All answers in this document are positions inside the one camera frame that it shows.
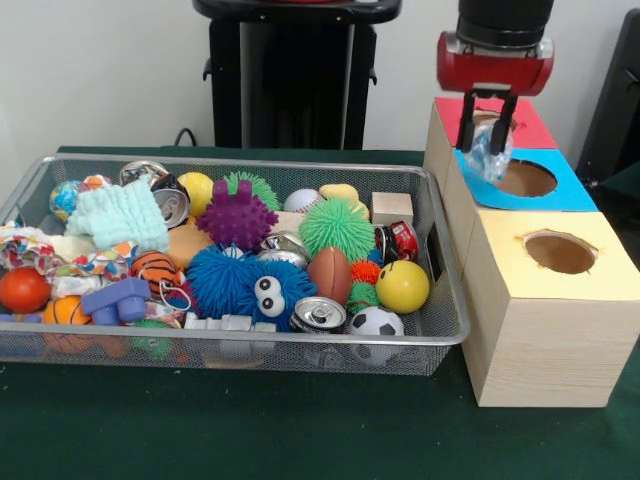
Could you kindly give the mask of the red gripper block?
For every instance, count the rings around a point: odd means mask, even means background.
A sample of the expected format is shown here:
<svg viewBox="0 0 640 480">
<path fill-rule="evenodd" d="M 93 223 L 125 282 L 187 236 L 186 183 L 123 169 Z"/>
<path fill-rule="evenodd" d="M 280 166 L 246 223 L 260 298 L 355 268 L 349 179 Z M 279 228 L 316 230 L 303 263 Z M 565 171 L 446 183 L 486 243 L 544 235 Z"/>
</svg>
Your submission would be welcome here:
<svg viewBox="0 0 640 480">
<path fill-rule="evenodd" d="M 437 43 L 437 80 L 444 91 L 465 93 L 457 149 L 469 152 L 473 142 L 475 93 L 472 91 L 507 92 L 510 95 L 503 99 L 490 138 L 490 153 L 503 153 L 517 96 L 539 95 L 551 76 L 554 59 L 554 43 L 549 38 L 543 38 L 530 49 L 489 50 L 462 42 L 454 32 L 442 32 Z"/>
</svg>

